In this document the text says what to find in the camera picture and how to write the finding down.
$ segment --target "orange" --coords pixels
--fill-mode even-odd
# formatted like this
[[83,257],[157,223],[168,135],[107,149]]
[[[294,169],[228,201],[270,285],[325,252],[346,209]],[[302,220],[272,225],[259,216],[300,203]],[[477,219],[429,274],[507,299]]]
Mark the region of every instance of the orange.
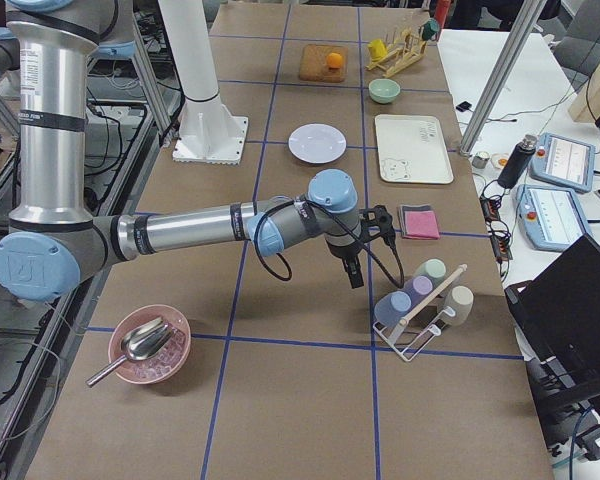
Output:
[[343,64],[344,59],[339,53],[332,52],[329,55],[327,55],[327,66],[329,68],[342,68]]

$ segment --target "table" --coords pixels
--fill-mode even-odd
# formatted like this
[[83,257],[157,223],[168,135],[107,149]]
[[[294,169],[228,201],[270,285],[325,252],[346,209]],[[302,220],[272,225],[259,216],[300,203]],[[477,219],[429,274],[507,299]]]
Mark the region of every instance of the table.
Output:
[[[476,105],[486,81],[495,65],[500,50],[506,41],[502,32],[475,32],[445,30],[439,42],[439,51],[449,82],[449,89],[458,104],[469,101]],[[539,34],[531,34],[513,67],[505,87],[496,102],[490,118],[502,118],[507,113],[530,111],[507,118],[516,118],[515,123],[490,122],[484,126],[474,151],[485,150],[490,153],[508,153],[525,133],[551,132],[567,138],[595,145],[600,151],[600,132],[589,123],[576,123],[571,120],[568,108],[575,99],[569,80],[551,54],[544,39]],[[543,110],[547,106],[560,103],[556,108]],[[471,112],[456,112],[461,129],[466,126]],[[600,170],[600,153],[596,155],[596,169]],[[488,181],[497,178],[499,171],[490,164],[485,170],[474,169]],[[523,177],[522,182],[541,185],[542,182]],[[476,184],[482,190],[481,182]],[[600,177],[594,177],[593,189],[600,188]],[[587,218],[600,218],[600,199],[593,193],[578,195]],[[515,204],[511,198],[503,202],[501,214],[510,225],[514,225]],[[594,239],[600,243],[600,224],[591,225]],[[509,274],[505,284],[514,284],[534,279],[557,257],[558,253],[541,252],[532,248],[521,232],[519,224],[513,230],[513,261],[509,265]],[[535,356],[526,340],[519,336],[525,356]],[[557,463],[560,458],[552,459]],[[568,478],[568,469],[564,465],[554,470],[557,480]],[[576,461],[576,478],[582,480],[600,480],[600,461]]]
[[[460,138],[435,46],[396,77],[403,92],[395,103],[368,98],[376,74],[361,73],[365,44],[405,14],[413,22],[422,15],[224,5],[211,43],[224,103],[250,119],[242,161],[182,164],[164,150],[138,209],[302,193],[321,168],[294,159],[287,138],[299,125],[328,123],[349,145],[329,166],[349,173],[362,205],[434,207],[442,238],[400,240],[398,250],[407,272],[431,257],[449,268],[467,263],[463,283],[476,294],[471,318],[403,363],[370,333],[370,307],[391,291],[389,282],[362,257],[366,287],[351,290],[322,239],[285,252],[294,272],[289,284],[269,276],[242,243],[118,265],[27,478],[552,478],[468,163],[450,152],[450,185],[379,178],[379,113],[434,115],[447,145]],[[298,80],[302,47],[316,42],[349,49],[343,84]],[[385,248],[373,250],[396,270]],[[112,328],[151,303],[178,308],[192,325],[193,353],[183,370],[154,386],[109,377],[88,389],[84,381],[106,361]]]

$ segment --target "spoon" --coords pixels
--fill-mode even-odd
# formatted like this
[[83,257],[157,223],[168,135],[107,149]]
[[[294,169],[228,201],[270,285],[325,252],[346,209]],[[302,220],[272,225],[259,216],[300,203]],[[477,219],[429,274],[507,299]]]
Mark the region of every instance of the spoon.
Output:
[[173,335],[173,329],[160,317],[128,332],[120,342],[122,355],[87,380],[93,387],[127,360],[139,362],[155,356]]

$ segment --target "white desk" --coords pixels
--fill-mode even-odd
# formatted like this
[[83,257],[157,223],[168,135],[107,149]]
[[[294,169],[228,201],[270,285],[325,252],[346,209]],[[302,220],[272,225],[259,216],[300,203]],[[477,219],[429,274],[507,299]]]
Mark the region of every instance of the white desk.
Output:
[[[449,90],[454,104],[478,103],[482,90],[506,40],[506,33],[445,30],[439,42],[440,57],[449,82]],[[507,113],[537,111],[560,102],[573,93],[568,79],[562,72],[551,51],[539,34],[532,34],[514,66],[505,88],[490,114],[490,118],[501,118]],[[507,118],[516,118],[515,123],[487,123],[476,142],[474,152],[485,150],[489,153],[510,153],[525,133],[556,133],[568,138],[600,145],[600,132],[593,124],[575,123],[567,110],[575,94],[557,108],[544,112],[525,113]],[[471,118],[471,112],[457,112],[462,130]],[[596,155],[596,170],[600,170],[600,154]],[[483,175],[487,181],[497,178],[499,171],[489,164],[484,170],[474,172]],[[529,184],[541,184],[530,177],[522,177]],[[594,190],[600,188],[600,177],[594,177]],[[600,218],[600,200],[591,193],[579,195],[582,207],[589,219]],[[514,224],[514,200],[505,197],[501,209],[503,219],[509,227]],[[592,225],[593,236],[600,243],[600,224]],[[513,260],[509,268],[506,285],[535,278],[557,256],[557,253],[534,250],[520,230],[518,222],[514,230],[512,248]],[[556,480],[568,478],[566,467],[554,470]],[[579,480],[600,480],[600,461],[574,462],[574,476]]]

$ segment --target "green bowl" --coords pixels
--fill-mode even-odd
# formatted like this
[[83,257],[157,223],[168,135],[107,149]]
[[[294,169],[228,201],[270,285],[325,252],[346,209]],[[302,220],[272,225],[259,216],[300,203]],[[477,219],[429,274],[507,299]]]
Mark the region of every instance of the green bowl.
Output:
[[400,94],[400,85],[389,78],[376,78],[369,84],[371,100],[377,103],[391,103]]

